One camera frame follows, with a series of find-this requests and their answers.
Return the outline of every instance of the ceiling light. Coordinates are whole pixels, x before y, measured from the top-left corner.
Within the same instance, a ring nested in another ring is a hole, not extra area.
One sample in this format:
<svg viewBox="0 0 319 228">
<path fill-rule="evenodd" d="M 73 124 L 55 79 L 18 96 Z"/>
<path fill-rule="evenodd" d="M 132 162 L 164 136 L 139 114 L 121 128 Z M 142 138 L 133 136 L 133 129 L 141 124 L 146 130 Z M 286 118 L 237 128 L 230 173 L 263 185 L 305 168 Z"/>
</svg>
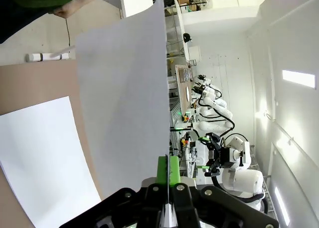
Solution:
<svg viewBox="0 0 319 228">
<path fill-rule="evenodd" d="M 288 213 L 287 213 L 287 210 L 286 210 L 284 201 L 283 201 L 283 199 L 282 199 L 282 197 L 281 197 L 281 195 L 280 195 L 279 190 L 278 190 L 277 187 L 275 188 L 275 194 L 276 194 L 277 200 L 278 200 L 278 202 L 279 202 L 280 209 L 281 209 L 281 211 L 282 211 L 282 213 L 283 213 L 286 226 L 288 226 L 289 223 L 290 223 L 290 219 L 289 219 L 289 216 L 288 216 Z"/>
<path fill-rule="evenodd" d="M 316 88 L 316 76 L 283 70 L 283 79 L 297 84 L 305 85 L 311 88 Z"/>
</svg>

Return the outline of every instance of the screw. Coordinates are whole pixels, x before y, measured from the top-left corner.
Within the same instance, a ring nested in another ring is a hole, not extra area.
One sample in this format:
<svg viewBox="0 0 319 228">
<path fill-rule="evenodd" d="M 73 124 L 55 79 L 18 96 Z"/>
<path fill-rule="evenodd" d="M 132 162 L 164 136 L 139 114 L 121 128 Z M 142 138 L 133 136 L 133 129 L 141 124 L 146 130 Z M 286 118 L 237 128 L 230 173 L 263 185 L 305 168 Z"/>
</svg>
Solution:
<svg viewBox="0 0 319 228">
<path fill-rule="evenodd" d="M 211 194 L 213 194 L 213 192 L 211 190 L 206 190 L 205 191 L 205 195 L 210 196 Z"/>
<path fill-rule="evenodd" d="M 178 185 L 178 186 L 177 186 L 177 189 L 178 189 L 179 191 L 184 190 L 184 188 L 185 188 L 185 187 L 184 187 L 183 185 Z"/>
</svg>

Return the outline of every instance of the wooden table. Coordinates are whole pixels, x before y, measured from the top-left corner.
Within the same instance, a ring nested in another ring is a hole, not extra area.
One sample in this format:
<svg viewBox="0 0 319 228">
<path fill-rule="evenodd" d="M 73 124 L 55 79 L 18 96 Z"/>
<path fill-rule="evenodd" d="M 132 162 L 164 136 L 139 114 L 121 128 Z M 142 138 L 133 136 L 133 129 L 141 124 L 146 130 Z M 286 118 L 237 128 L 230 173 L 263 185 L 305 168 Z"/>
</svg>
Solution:
<svg viewBox="0 0 319 228">
<path fill-rule="evenodd" d="M 186 110 L 190 107 L 191 104 L 191 86 L 192 82 L 187 81 L 182 83 L 179 78 L 179 69 L 181 68 L 188 68 L 185 65 L 176 65 L 175 66 L 175 73 L 176 73 L 176 80 L 177 80 L 177 87 L 178 87 L 178 93 L 179 93 L 179 101 L 180 101 L 180 109 L 181 114 L 184 115 L 186 113 Z M 186 89 L 189 91 L 189 101 L 186 98 Z"/>
<path fill-rule="evenodd" d="M 93 161 L 84 130 L 75 60 L 35 62 L 0 67 L 0 115 L 69 96 L 76 129 L 95 186 Z M 0 227 L 33 227 L 0 169 Z"/>
</svg>

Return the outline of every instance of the sheet of paper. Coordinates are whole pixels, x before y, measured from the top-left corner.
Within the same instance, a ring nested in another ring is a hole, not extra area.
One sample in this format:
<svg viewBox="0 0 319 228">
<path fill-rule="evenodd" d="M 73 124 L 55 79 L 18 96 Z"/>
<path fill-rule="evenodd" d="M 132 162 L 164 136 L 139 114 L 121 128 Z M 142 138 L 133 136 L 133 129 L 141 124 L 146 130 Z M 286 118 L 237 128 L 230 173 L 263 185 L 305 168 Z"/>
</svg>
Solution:
<svg viewBox="0 0 319 228">
<path fill-rule="evenodd" d="M 57 228 L 101 201 L 69 97 L 0 116 L 0 164 L 36 228 Z"/>
<path fill-rule="evenodd" d="M 165 42 L 162 0 L 76 40 L 86 134 L 105 197 L 139 190 L 168 154 Z"/>
</svg>

